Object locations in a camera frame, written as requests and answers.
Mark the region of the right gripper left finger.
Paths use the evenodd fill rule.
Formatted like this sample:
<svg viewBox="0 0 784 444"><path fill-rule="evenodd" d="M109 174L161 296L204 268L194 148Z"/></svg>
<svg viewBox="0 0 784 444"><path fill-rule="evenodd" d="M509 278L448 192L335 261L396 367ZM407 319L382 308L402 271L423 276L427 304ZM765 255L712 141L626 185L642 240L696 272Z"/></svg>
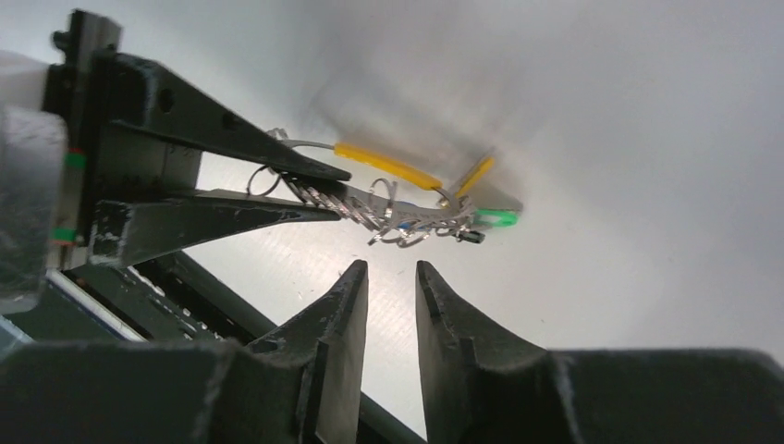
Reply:
<svg viewBox="0 0 784 444"><path fill-rule="evenodd" d="M368 265L354 261L333 286L286 323L249 343L262 443L353 443L361 404Z"/></svg>

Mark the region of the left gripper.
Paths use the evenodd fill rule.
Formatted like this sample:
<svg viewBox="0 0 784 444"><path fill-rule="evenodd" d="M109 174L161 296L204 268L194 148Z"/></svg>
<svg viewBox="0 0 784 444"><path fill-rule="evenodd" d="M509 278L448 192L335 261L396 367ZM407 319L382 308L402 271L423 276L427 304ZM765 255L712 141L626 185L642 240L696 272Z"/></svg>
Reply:
<svg viewBox="0 0 784 444"><path fill-rule="evenodd" d="M202 151L317 179L314 160L156 61L124 53L121 27L76 9L51 39L32 98L1 100L1 291L37 294L51 268L128 267L328 209L198 191Z"/></svg>

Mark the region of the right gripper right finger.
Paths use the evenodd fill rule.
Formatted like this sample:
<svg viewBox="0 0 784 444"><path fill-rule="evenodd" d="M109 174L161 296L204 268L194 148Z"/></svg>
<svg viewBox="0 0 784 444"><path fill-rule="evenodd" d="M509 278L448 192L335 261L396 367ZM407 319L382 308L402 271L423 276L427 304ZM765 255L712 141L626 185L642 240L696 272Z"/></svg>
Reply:
<svg viewBox="0 0 784 444"><path fill-rule="evenodd" d="M545 415L545 349L460 297L435 267L416 265L420 380L430 443L530 438Z"/></svg>

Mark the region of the keyring bunch with coloured tags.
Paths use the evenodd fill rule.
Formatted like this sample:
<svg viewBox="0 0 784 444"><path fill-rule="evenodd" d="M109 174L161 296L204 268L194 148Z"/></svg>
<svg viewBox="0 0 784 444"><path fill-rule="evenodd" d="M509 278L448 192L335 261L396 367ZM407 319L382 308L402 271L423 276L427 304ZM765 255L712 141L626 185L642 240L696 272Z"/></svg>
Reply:
<svg viewBox="0 0 784 444"><path fill-rule="evenodd" d="M255 177L269 171L276 179L260 194L262 197L284 185L303 204L330 210L371 231L374 235L368 241L370 245L384 243L408 248L431 237L480 244L488 231L511 228L521 218L521 203L493 207L478 205L471 197L472 189L495 165L492 152L481 157L460 180L446 187L440 179L424 171L356 145L290 139L281 128L270 129L267 134L288 148L326 149L394 177L393 180L378 178L364 190L339 182L299 178L279 168L261 166L247 181L246 192L253 195Z"/></svg>

